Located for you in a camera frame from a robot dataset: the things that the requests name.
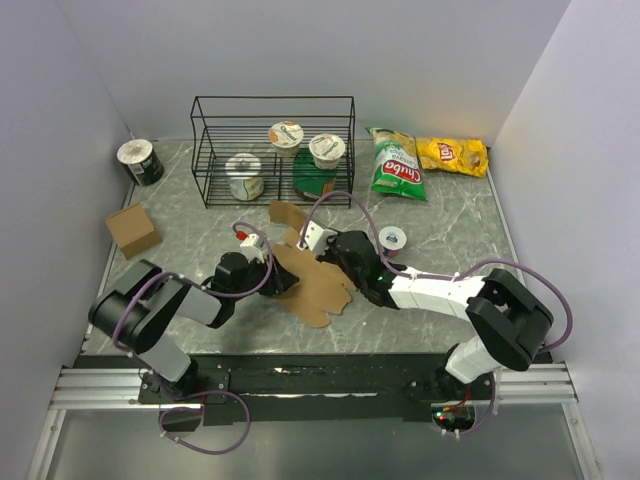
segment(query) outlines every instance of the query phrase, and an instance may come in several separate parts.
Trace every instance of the logo on chips bag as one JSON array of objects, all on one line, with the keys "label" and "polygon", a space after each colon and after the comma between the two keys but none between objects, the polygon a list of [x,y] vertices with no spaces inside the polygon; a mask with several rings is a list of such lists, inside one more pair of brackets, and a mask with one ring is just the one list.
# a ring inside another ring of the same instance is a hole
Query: logo on chips bag
[{"label": "logo on chips bag", "polygon": [[403,180],[411,183],[422,183],[422,178],[420,177],[420,172],[411,168],[407,165],[403,165],[400,162],[396,162],[395,160],[388,160],[384,162],[382,166],[383,173],[391,173],[396,177],[400,177]]},{"label": "logo on chips bag", "polygon": [[448,162],[449,160],[454,159],[455,155],[453,153],[453,148],[451,148],[451,145],[447,145],[446,143],[438,143],[438,148],[440,149],[440,160]]}]

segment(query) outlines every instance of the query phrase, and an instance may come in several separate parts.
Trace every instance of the chips bag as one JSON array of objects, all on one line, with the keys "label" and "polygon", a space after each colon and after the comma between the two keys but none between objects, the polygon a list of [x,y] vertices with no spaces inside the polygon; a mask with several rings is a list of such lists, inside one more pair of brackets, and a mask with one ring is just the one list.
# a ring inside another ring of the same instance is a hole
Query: chips bag
[{"label": "chips bag", "polygon": [[367,131],[373,136],[376,148],[371,190],[426,200],[414,138],[383,128],[367,128]]},{"label": "chips bag", "polygon": [[489,166],[487,147],[481,140],[417,138],[418,157],[425,170],[447,170],[484,177]]}]

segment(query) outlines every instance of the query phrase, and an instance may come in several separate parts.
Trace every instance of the paper cup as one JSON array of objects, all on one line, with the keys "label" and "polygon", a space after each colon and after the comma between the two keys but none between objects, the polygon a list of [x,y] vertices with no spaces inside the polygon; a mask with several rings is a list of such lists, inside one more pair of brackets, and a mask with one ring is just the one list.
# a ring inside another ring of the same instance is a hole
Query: paper cup
[{"label": "paper cup", "polygon": [[227,160],[225,172],[229,177],[231,195],[243,202],[253,200],[264,191],[260,176],[260,160],[250,153],[239,153]]},{"label": "paper cup", "polygon": [[280,157],[295,157],[304,138],[304,130],[297,123],[280,122],[269,129],[269,140]]},{"label": "paper cup", "polygon": [[321,170],[338,168],[340,158],[344,155],[344,141],[332,133],[316,135],[309,142],[309,150],[313,161]]},{"label": "paper cup", "polygon": [[384,227],[378,234],[378,240],[386,257],[395,257],[407,244],[407,235],[398,227]]},{"label": "paper cup", "polygon": [[138,185],[152,185],[164,173],[164,167],[148,140],[136,139],[125,143],[118,149],[116,157]]}]

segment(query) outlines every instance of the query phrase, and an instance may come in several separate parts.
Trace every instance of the white wall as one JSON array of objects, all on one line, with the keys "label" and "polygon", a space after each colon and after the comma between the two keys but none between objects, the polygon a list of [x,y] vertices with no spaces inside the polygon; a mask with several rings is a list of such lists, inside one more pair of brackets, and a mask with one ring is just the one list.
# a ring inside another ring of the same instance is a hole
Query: white wall
[{"label": "white wall", "polygon": [[575,310],[559,357],[616,480],[640,472],[639,19],[636,0],[573,0],[492,151],[519,255]]},{"label": "white wall", "polygon": [[0,65],[0,477],[18,479],[86,330],[128,132],[54,2],[2,2]]},{"label": "white wall", "polygon": [[190,138],[195,95],[333,94],[361,126],[489,144],[568,4],[59,2],[137,136]]}]

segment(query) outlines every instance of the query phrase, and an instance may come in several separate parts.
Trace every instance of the yogurt cup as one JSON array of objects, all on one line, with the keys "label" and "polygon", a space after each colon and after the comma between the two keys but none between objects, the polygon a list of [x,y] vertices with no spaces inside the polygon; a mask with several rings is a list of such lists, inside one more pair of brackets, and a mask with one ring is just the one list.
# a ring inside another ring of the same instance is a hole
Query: yogurt cup
[{"label": "yogurt cup", "polygon": [[239,153],[231,157],[225,164],[231,195],[243,202],[260,196],[264,191],[261,167],[260,160],[250,153]]},{"label": "yogurt cup", "polygon": [[295,157],[304,138],[304,130],[297,123],[279,122],[269,129],[269,140],[280,157]]},{"label": "yogurt cup", "polygon": [[344,155],[344,141],[333,133],[316,135],[309,142],[309,150],[313,161],[320,170],[338,168],[340,158]]},{"label": "yogurt cup", "polygon": [[398,227],[384,227],[378,234],[378,240],[386,257],[395,257],[407,244],[407,235]]}]

